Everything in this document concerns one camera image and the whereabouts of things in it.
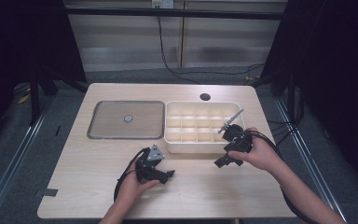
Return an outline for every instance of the black cable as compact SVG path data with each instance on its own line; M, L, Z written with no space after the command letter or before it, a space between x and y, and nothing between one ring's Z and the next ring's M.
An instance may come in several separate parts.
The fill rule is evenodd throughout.
M269 76L261 77L261 78L258 79L256 82L252 83L252 85L250 85L250 86L252 86L253 88L256 89L257 87L259 87L259 86L261 86L261 85L263 85L263 84L270 83L271 80L272 80L275 76L279 75L281 71L284 71L284 68L281 68L281 69L279 69L279 70L277 70L277 71L271 73Z
M178 78L181 78L183 80L187 80L187 81L191 81L191 82L194 82L196 84L201 84L199 83L198 81L195 81L195 80L192 80L192 79L189 79L189 78L186 78L186 77L180 77L180 76L177 76L177 75L189 75L189 74L217 74L217 75L227 75L227 76L236 76L236 75L241 75L241 74L248 74L247 77L250 76L250 72L255 70L256 68L258 68L259 66L262 66L264 65L263 63L255 63L255 64L252 64L250 65L246 71L242 71L242 72L236 72L236 73L224 73L224 72L207 72L207 71L203 71L203 72L176 72L176 71L173 71L167 64L167 60L165 58L165 52L164 52L164 45L163 45L163 42L162 42L162 32L161 32L161 19L160 17L158 17L158 33L159 33L159 44L160 44L160 51L161 51L161 58L162 58L162 61L164 63L164 66L168 69L168 71L171 72L171 74L175 77L178 77Z
M287 130L283 130L283 131L280 131L279 133L273 133L272 134L272 136L274 136L274 137L277 137L277 136L279 136L279 135L281 135L281 134L283 134L283 133L291 133L291 131L289 131L289 132L287 132Z
M286 121L276 121L276 120L267 120L268 123L275 123L275 124L288 124L289 122Z
M141 149L138 153L136 153L136 155L133 157L133 159L130 161L129 165L127 166L127 168L124 170L123 174L121 175L121 177L117 180L117 184L115 187L115 194L113 196L113 201L116 200L117 196L118 196L118 191L120 190L121 184L123 183L124 179L127 177L127 174L131 173L131 172L135 172L133 171L129 171L127 172L130 167L132 166L132 164L136 161L136 159L138 158L139 155L141 155L141 153L146 152L146 148Z
M281 123L281 125L279 125L278 127L275 127L273 129L271 129L271 132L274 132L274 131L277 131L277 130L280 130L281 128L284 128L287 126L287 123Z
M303 117L304 117L304 95L300 93L300 99L297 105L296 118L292 122L292 130L290 130L289 133L287 133L281 140L279 140L276 146L278 146L287 136L289 136L289 134L297 130L297 127L300 124L300 121L303 119Z
M245 132L237 133L237 134L247 134L247 135L251 135L251 136L263 139L270 147L272 147L272 149L277 153L277 155L284 162L282 153L280 152L278 147L276 145L274 145L274 143L268 137L266 137L264 134L257 132L257 131L245 131ZM303 221L305 221L307 223L311 223L311 224L317 223L317 222L313 221L312 219L308 218L307 216L305 216L301 211L299 211L295 207L295 205L290 201L290 199L287 197L287 195L284 193L284 191L282 189L281 189L281 191L282 191L282 195L283 195L284 200L286 201L287 206L296 216L298 216L299 218L301 218Z

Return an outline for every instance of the tray lid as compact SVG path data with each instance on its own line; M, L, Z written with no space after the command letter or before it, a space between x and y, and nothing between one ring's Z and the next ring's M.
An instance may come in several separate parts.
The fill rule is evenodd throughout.
M89 125L91 139L158 139L164 134L160 101L101 101Z

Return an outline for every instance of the human hand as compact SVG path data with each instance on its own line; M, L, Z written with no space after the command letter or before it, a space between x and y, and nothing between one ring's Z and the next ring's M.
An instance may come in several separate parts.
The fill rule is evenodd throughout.
M142 194L148 189L152 189L159 180L151 180L145 183L139 183L135 172L135 160L129 168L127 176L121 183L115 202L110 206L100 224L118 224L130 211L131 207L141 198Z
M249 128L246 129L246 131L257 132L257 129ZM236 160L247 161L258 169L265 170L267 172L271 171L273 169L273 165L282 161L281 158L263 139L255 136L253 136L252 139L253 147L249 153L233 150L228 152L228 156Z
M120 203L130 208L135 204L145 191L152 189L159 184L159 180L151 180L143 183L139 183L135 171L135 163L139 160L135 160L124 178L123 183L120 186L115 203Z

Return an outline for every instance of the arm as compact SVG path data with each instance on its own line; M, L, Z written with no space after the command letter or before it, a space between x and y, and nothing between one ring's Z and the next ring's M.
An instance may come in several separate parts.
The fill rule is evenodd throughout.
M293 205L310 219L318 223L345 223L333 209L304 184L264 140L254 137L250 153L229 151L228 155L269 172L281 185L283 192Z
M139 183L136 178L135 163L132 164L127 177L121 184L115 202L110 206L100 224L119 224L130 211L131 207L141 198L142 194L148 189L152 189L158 180L151 180L146 183Z

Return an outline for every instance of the wall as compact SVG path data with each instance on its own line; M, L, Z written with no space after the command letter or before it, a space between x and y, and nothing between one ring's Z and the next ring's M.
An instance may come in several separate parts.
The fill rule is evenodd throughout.
M151 7L151 1L66 0L67 6ZM174 8L283 12L285 0L174 1ZM88 71L163 67L158 20L153 17L69 15ZM263 63L278 21L161 18L170 67Z

